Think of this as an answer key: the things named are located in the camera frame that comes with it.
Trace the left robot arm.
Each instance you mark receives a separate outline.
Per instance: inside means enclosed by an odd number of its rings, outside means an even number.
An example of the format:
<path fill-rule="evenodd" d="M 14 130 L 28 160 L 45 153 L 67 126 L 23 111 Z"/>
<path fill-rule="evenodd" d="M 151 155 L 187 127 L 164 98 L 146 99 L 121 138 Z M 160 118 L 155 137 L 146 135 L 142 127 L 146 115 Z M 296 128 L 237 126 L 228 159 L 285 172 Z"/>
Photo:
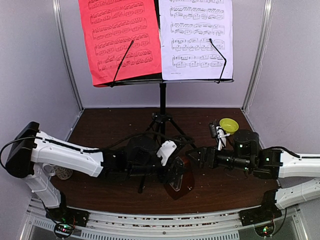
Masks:
<path fill-rule="evenodd" d="M 61 222 L 72 218 L 64 204 L 63 193 L 50 182 L 50 176 L 62 167 L 94 178 L 126 180 L 131 177 L 156 176 L 173 199 L 186 195 L 194 187 L 194 176 L 181 149 L 193 140 L 185 135 L 165 137 L 157 144 L 157 132 L 127 136 L 122 146 L 116 142 L 104 148 L 91 148 L 54 138 L 29 122 L 15 139 L 7 144 L 10 151 L 2 167 L 13 177 L 23 179 L 31 191 L 52 209 Z"/>

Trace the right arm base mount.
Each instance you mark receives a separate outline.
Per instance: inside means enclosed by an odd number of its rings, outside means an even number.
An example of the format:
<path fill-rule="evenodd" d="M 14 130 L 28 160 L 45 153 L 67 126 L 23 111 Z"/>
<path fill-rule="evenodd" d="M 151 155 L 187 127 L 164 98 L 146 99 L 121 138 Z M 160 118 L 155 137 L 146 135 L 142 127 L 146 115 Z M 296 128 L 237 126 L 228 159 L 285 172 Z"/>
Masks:
<path fill-rule="evenodd" d="M 275 219 L 282 216 L 282 211 L 276 206 L 277 191 L 277 189 L 266 191 L 260 206 L 238 213 L 243 227 L 254 225 L 255 233 L 262 238 L 272 237 L 278 232 Z"/>

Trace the black music stand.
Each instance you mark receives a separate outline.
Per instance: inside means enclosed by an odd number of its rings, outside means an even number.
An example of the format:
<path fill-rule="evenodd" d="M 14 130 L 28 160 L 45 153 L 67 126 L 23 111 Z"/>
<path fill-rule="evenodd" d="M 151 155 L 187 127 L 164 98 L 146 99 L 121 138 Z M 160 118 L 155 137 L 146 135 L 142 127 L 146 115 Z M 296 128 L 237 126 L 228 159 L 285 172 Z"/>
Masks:
<path fill-rule="evenodd" d="M 156 10 L 156 16 L 158 21 L 158 28 L 159 28 L 159 40 L 160 40 L 160 50 L 161 50 L 161 32 L 160 32 L 160 15 L 159 15 L 159 1 L 154 1 L 155 4 L 155 10 Z M 113 81 L 112 83 L 105 84 L 101 87 L 116 87 L 120 84 L 127 84 L 127 83 L 134 83 L 137 84 L 141 81 L 153 81 L 158 80 L 160 85 L 160 110 L 159 112 L 156 112 L 153 115 L 151 124 L 147 127 L 147 129 L 144 132 L 155 132 L 159 133 L 159 136 L 156 138 L 156 143 L 158 145 L 161 145 L 165 141 L 165 137 L 169 137 L 165 134 L 166 130 L 166 122 L 173 122 L 173 118 L 171 115 L 169 115 L 166 111 L 166 83 L 170 80 L 163 80 L 162 78 L 162 64 L 161 64 L 161 73 L 151 74 L 151 75 L 145 75 L 145 76 L 138 76 L 133 77 L 125 80 L 119 80 L 119 81 Z M 225 82 L 225 81 L 216 81 L 216 80 L 206 80 L 206 81 L 214 81 L 217 83 Z M 178 132 L 177 136 L 187 136 L 182 130 Z M 108 178 L 113 179 L 116 181 L 125 181 L 122 179 L 116 179 L 116 178 Z"/>

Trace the yellow-green bowl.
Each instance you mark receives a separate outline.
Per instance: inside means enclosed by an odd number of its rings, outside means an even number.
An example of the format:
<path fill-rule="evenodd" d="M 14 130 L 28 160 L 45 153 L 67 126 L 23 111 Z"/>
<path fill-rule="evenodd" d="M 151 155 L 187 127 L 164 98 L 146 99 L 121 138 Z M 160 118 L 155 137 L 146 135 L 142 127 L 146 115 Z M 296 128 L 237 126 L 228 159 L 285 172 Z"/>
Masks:
<path fill-rule="evenodd" d="M 232 118 L 222 118 L 219 121 L 219 125 L 227 134 L 230 135 L 233 135 L 239 129 L 239 124 Z"/>

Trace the red sheet music page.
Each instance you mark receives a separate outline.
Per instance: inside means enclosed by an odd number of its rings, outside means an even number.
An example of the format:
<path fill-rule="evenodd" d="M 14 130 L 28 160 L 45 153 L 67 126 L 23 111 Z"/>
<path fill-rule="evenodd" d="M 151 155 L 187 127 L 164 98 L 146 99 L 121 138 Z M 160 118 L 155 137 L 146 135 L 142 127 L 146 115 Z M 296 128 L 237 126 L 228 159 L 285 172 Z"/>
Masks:
<path fill-rule="evenodd" d="M 154 1 L 80 0 L 78 6 L 94 87 L 161 73 Z"/>

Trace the white sheet music page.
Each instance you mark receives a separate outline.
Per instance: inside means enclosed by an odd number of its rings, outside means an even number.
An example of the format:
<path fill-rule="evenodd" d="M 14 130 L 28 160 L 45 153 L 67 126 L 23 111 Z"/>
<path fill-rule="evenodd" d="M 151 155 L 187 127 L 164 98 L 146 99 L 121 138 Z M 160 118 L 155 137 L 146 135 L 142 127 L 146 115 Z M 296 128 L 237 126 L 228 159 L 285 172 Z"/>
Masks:
<path fill-rule="evenodd" d="M 233 2 L 160 0 L 162 78 L 233 79 Z"/>

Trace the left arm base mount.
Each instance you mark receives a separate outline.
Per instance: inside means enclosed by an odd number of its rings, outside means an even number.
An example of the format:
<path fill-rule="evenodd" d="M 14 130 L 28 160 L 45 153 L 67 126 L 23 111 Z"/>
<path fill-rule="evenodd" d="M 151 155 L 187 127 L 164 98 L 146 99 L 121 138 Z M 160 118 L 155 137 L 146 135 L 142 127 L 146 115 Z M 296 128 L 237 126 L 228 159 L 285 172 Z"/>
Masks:
<path fill-rule="evenodd" d="M 70 208 L 65 205 L 59 206 L 58 208 L 48 208 L 42 202 L 46 217 L 53 223 L 53 233 L 61 240 L 69 238 L 76 227 L 86 227 L 89 220 L 90 213 L 85 210 L 79 210 Z"/>

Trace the brown wooden metronome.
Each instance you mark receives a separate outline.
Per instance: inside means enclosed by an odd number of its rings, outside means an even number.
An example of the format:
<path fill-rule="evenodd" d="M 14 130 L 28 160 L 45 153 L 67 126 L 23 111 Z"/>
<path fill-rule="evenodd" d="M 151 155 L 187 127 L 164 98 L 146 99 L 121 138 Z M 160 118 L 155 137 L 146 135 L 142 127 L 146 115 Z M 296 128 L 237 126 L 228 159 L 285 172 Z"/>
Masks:
<path fill-rule="evenodd" d="M 163 185 L 165 191 L 173 200 L 178 200 L 182 198 L 183 196 L 191 192 L 195 187 L 195 178 L 192 171 L 191 163 L 189 159 L 185 156 L 182 156 L 181 159 L 184 161 L 185 164 L 185 172 L 183 174 L 181 189 L 173 190 L 169 183 Z"/>

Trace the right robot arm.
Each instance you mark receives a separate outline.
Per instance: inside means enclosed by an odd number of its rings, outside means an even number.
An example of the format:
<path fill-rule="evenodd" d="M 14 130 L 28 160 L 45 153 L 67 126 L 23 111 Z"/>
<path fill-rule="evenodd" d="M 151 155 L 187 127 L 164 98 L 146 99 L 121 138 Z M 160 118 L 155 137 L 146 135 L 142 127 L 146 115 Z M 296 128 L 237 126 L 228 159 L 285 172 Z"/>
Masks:
<path fill-rule="evenodd" d="M 200 168 L 237 169 L 263 180 L 310 178 L 305 183 L 265 192 L 261 206 L 256 210 L 259 220 L 266 221 L 276 210 L 320 197 L 319 154 L 294 153 L 282 146 L 262 149 L 258 133 L 247 129 L 234 133 L 232 144 L 232 149 L 225 149 L 225 144 L 219 141 L 217 146 L 199 147 L 185 154 Z"/>

